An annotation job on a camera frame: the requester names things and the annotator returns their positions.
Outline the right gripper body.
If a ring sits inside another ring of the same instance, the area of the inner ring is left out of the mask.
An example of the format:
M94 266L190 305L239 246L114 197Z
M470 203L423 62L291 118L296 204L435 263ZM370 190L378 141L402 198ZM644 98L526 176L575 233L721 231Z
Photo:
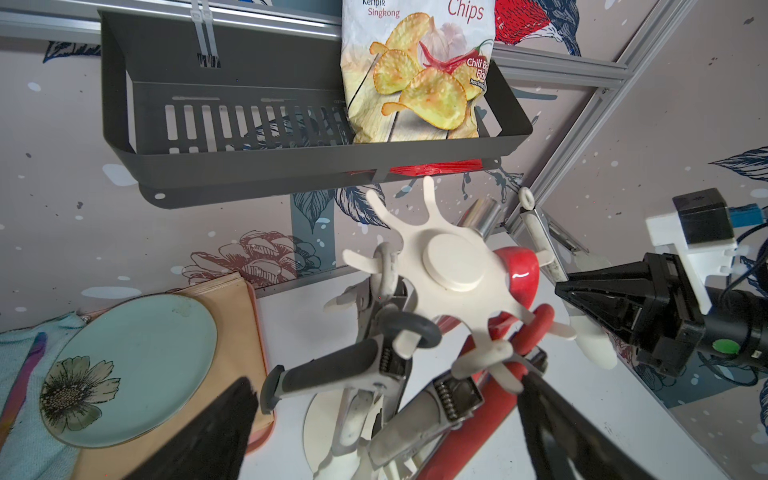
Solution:
M637 361L663 375L679 377L688 361L711 362L767 371L767 300L750 292L708 287L711 308L704 313L681 260L673 254L647 253L654 303L639 314L645 327Z

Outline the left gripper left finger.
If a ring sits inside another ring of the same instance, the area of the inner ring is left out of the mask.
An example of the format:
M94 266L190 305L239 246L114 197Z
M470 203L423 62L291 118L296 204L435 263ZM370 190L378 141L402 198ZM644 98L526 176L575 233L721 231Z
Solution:
M238 378L148 460L138 480L236 479L258 408L250 381Z

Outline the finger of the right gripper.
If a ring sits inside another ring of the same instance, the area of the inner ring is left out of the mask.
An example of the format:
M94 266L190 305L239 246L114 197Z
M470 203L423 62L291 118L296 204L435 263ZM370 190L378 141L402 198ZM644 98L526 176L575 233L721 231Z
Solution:
M672 347L668 338L669 299L607 299L594 308L596 318L608 330L644 352L647 359L669 360Z
M556 295L593 318L656 318L666 307L666 255L572 274Z

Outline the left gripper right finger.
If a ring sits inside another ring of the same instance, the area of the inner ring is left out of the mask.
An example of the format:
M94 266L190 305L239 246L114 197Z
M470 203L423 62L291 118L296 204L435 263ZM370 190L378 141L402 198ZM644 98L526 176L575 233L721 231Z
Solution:
M653 479L541 375L529 373L522 384L518 411L538 479Z

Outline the red steel tongs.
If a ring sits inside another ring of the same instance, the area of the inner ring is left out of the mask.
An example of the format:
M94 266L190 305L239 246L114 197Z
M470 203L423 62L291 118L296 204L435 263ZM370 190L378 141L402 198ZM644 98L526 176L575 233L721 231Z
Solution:
M555 310L541 304L531 325L522 326L509 343L523 357L530 354L554 323ZM516 394L505 391L489 374L476 374L484 403L457 430L451 430L421 467L416 479L455 479L517 406Z

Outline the black steel tongs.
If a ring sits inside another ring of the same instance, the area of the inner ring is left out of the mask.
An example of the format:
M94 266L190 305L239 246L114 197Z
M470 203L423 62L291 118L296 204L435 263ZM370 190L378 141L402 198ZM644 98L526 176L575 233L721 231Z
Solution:
M292 369L276 366L263 383L259 404L264 414L279 401L305 394L340 390L328 454L316 479L353 479L361 473L374 479L383 465L369 457L369 448L395 421L412 361L394 348L397 337L412 334L414 349L431 349L442 340L439 327L415 313L385 307L374 317L375 335Z

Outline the cream utensil rack stand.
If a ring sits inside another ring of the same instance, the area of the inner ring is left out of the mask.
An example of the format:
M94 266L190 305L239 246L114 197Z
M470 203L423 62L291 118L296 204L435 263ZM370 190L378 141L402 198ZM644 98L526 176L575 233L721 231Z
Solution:
M489 374L505 391L516 394L518 398L523 389L522 378L531 370L530 361L536 347L523 357L514 352L509 341L522 326L533 323L534 310L541 304L536 304L534 300L532 306L526 309L516 301L508 289L506 267L485 240L471 229L449 223L441 215L432 178L424 178L423 192L428 217L420 225L408 224L397 218L385 207L377 193L371 191L366 195L376 215L403 242L401 248L395 247L398 251L398 275L404 280L409 294L401 311L432 321L441 334L441 318L451 317L463 323L469 329L469 338L446 372L458 380L471 378L479 390L481 380L473 379L473 376ZM366 257L348 250L343 257L348 266L364 272L366 279L383 271L381 261L373 256ZM488 320L502 312L511 314L518 321L505 337L492 339ZM576 337L571 326L558 323L555 319L545 335L548 334L568 340ZM423 349L413 348L415 340L412 334L400 335L395 340L394 348L412 361L415 351ZM448 433L423 447L413 458L382 468L378 476L386 473L392 479L407 479L412 475L407 468L410 461L418 463L414 472L417 476Z

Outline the orange cutting board mat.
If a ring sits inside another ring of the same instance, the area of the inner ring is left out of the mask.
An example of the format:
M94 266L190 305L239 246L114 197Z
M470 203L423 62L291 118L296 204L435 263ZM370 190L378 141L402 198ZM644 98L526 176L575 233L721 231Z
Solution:
M238 273L177 290L212 314L217 326L216 351L202 385L187 404L153 430L121 445L82 449L73 479L122 479L179 433L235 380L245 376L252 386L266 379L266 356L260 338L253 287Z

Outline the light green plate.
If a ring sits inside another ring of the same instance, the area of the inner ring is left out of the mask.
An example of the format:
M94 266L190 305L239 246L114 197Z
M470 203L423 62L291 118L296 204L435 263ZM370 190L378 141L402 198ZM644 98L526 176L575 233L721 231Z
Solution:
M164 294L100 315L61 350L39 409L60 442L106 448L133 440L178 413L207 376L217 344L212 313Z

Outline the teal cloth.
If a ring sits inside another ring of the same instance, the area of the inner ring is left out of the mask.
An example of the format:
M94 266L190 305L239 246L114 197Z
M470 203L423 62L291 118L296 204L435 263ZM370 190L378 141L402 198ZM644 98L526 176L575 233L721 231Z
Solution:
M35 336L40 332L48 335L45 356L31 375L26 401L1 447L3 479L68 479L72 475L78 449L59 442L48 432L39 402L49 370L64 346L84 326L80 316L68 313L36 327L1 334L1 412Z

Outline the Chuba cassava chips bag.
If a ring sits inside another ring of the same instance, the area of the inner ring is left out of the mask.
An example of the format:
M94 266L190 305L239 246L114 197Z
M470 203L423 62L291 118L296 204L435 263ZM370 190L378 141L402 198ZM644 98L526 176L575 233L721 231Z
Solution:
M478 137L494 13L482 0L343 2L340 68L355 142Z

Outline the pink handled utensil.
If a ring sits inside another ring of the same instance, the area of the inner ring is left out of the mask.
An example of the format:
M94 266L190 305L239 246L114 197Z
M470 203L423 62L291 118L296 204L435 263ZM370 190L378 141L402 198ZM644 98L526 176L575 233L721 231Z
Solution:
M12 384L1 412L1 447L4 447L19 412L26 401L31 375L45 356L47 342L48 335L45 332L40 332L35 336L30 350Z

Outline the dark wall basket shelf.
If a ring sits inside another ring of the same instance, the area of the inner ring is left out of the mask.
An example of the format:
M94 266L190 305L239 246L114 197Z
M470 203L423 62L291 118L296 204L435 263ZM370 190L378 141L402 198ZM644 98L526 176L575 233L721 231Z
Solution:
M387 182L429 164L497 167L532 132L497 67L475 139L357 144L336 40L218 26L206 67L189 20L101 13L103 135L165 209Z

